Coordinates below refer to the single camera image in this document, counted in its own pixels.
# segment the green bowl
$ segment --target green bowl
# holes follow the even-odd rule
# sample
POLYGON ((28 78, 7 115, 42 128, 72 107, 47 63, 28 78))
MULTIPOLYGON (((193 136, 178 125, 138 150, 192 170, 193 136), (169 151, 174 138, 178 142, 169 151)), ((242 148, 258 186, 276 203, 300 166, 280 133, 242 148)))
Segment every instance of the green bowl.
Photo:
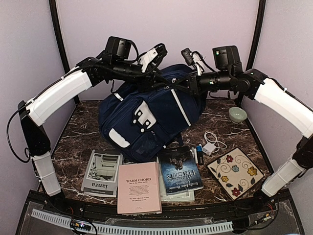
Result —
POLYGON ((238 107, 232 107, 228 111, 230 119, 234 123, 241 123, 248 117, 245 110, 238 108, 238 107))

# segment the floral tile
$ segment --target floral tile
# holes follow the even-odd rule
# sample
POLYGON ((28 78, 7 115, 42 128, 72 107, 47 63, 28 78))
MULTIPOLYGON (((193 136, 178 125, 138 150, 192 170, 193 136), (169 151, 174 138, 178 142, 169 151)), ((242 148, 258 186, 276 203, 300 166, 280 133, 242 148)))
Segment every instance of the floral tile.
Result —
POLYGON ((264 177, 259 168, 239 148, 226 153, 207 167, 233 200, 264 177))

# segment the phone charger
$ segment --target phone charger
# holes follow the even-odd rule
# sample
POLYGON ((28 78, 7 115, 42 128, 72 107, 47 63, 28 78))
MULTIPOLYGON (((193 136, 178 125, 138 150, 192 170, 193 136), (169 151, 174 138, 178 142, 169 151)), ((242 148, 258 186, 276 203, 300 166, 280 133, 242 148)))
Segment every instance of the phone charger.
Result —
POLYGON ((205 146, 202 147, 202 152, 211 156, 213 151, 216 149, 216 146, 212 143, 207 143, 205 146))

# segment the white wall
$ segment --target white wall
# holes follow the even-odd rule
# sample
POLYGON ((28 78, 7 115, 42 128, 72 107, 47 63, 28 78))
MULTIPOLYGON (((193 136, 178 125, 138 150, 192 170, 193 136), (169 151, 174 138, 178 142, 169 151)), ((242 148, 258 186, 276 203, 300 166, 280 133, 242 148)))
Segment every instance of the white wall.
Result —
MULTIPOLYGON (((251 47, 258 1, 254 0, 67 0, 57 1, 71 67, 98 55, 109 36, 133 40, 139 53, 165 43, 168 54, 160 68, 185 63, 180 51, 198 50, 214 66, 212 48, 236 45, 244 68, 251 47)), ((82 94, 103 99, 105 82, 82 94)))
MULTIPOLYGON (((313 106, 313 1, 267 1, 261 40, 254 67, 313 106)), ((275 170, 295 151, 300 133, 290 123, 257 102, 244 100, 275 170)), ((313 171, 296 180, 291 193, 306 234, 313 234, 313 171)))
MULTIPOLYGON (((37 95, 64 74, 47 0, 0 1, 0 233, 15 234, 30 189, 36 189, 31 163, 19 162, 10 152, 6 124, 21 100, 37 95)), ((45 124, 55 145, 74 107, 69 102, 45 124)), ((23 156, 26 143, 18 118, 10 127, 16 152, 23 156)))

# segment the white cable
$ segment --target white cable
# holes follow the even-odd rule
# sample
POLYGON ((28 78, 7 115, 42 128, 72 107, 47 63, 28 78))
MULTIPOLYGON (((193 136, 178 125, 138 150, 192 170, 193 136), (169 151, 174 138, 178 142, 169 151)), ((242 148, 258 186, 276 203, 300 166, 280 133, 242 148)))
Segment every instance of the white cable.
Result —
POLYGON ((204 139, 205 139, 205 141, 206 141, 207 143, 212 143, 212 144, 214 144, 214 145, 217 144, 217 146, 215 145, 215 146, 216 146, 216 150, 213 151, 213 153, 218 152, 220 149, 227 149, 227 145, 226 145, 225 143, 219 141, 219 140, 217 139, 217 136, 216 136, 214 133, 212 133, 212 132, 206 131, 206 132, 204 133, 204 139), (213 140, 213 141, 210 140, 210 139, 206 136, 207 134, 211 134, 211 135, 214 137, 215 140, 213 140))

